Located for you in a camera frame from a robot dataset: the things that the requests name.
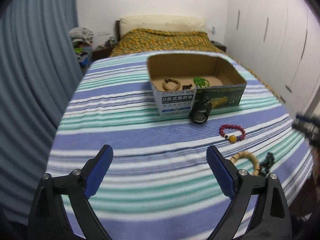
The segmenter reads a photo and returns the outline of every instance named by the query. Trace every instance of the striped bed sheet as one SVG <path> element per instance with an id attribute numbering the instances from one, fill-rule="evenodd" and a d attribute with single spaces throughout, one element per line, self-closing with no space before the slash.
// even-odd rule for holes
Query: striped bed sheet
<path id="1" fill-rule="evenodd" d="M 160 53 L 206 54 L 229 61 L 247 80 L 239 106 L 213 109 L 202 125 L 160 117 L 146 68 L 148 57 Z M 206 162 L 207 147 L 215 145 L 226 158 L 246 150 L 260 162 L 273 152 L 272 171 L 290 204 L 312 168 L 308 145 L 291 123 L 273 94 L 224 54 L 153 51 L 107 58 L 91 65 L 70 101 L 47 172 L 66 175 L 109 144 L 113 162 L 89 201 L 114 240 L 206 239 L 230 203 Z M 246 139 L 230 144 L 219 135 L 222 124 L 244 127 Z M 248 160 L 239 161 L 237 168 L 253 171 Z M 245 232 L 255 200 L 253 196 L 237 236 Z M 63 201 L 74 232 L 82 236 L 68 197 Z"/>

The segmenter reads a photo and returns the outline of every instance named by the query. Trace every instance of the beige bracelet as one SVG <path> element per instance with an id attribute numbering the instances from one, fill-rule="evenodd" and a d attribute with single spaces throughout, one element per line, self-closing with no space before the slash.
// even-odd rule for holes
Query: beige bracelet
<path id="1" fill-rule="evenodd" d="M 259 165 L 259 161 L 258 159 L 254 156 L 253 153 L 249 153 L 247 151 L 244 151 L 244 152 L 238 152 L 237 154 L 233 155 L 231 157 L 231 162 L 233 164 L 236 163 L 237 160 L 239 159 L 242 159 L 242 158 L 245 158 L 245 159 L 248 159 L 251 161 L 251 163 L 253 164 L 253 168 L 254 168 L 254 171 L 253 171 L 253 174 L 254 176 L 259 176 L 259 172 L 260 172 L 260 165 Z"/>
<path id="2" fill-rule="evenodd" d="M 169 82 L 173 82 L 173 83 L 177 84 L 174 89 L 170 89 L 167 87 L 167 83 L 169 83 Z M 167 78 L 162 83 L 162 87 L 163 87 L 164 91 L 171 91 L 171 92 L 178 91 L 180 86 L 181 86 L 181 83 L 178 80 L 173 79 L 173 78 Z"/>

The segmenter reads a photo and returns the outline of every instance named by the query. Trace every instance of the metal screw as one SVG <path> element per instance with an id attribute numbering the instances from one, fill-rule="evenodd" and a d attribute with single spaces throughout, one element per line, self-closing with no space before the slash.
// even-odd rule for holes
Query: metal screw
<path id="1" fill-rule="evenodd" d="M 270 173 L 269 176 L 271 179 L 278 179 L 278 176 L 275 173 Z"/>
<path id="2" fill-rule="evenodd" d="M 75 176 L 79 175 L 80 173 L 81 173 L 81 169 L 74 169 L 72 171 L 72 174 L 75 175 Z"/>
<path id="3" fill-rule="evenodd" d="M 48 179 L 50 177 L 50 173 L 45 173 L 42 175 L 42 179 Z"/>
<path id="4" fill-rule="evenodd" d="M 240 169 L 238 172 L 239 172 L 239 174 L 242 175 L 242 176 L 245 176 L 245 175 L 248 174 L 248 172 L 247 172 L 246 170 L 244 170 L 244 169 Z"/>

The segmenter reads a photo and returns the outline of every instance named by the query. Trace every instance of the cardboard box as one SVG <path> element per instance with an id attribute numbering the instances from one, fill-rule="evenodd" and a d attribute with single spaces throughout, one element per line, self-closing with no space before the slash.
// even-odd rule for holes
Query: cardboard box
<path id="1" fill-rule="evenodd" d="M 188 115 L 195 100 L 203 96 L 212 100 L 212 108 L 236 106 L 247 85 L 233 65 L 219 56 L 159 54 L 149 57 L 147 68 L 160 116 Z M 193 82 L 195 77 L 207 79 L 210 87 L 196 88 Z M 162 84 L 167 78 L 180 81 L 180 90 L 164 91 Z M 182 90 L 183 85 L 189 84 L 192 84 L 192 89 Z M 167 86 L 174 88 L 176 84 L 169 82 Z"/>

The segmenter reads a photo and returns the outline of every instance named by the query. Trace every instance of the curtain fold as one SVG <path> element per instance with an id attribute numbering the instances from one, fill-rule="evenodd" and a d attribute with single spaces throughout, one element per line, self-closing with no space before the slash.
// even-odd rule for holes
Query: curtain fold
<path id="1" fill-rule="evenodd" d="M 23 224 L 82 78 L 74 27 L 76 0 L 13 0 L 0 19 L 0 201 Z"/>

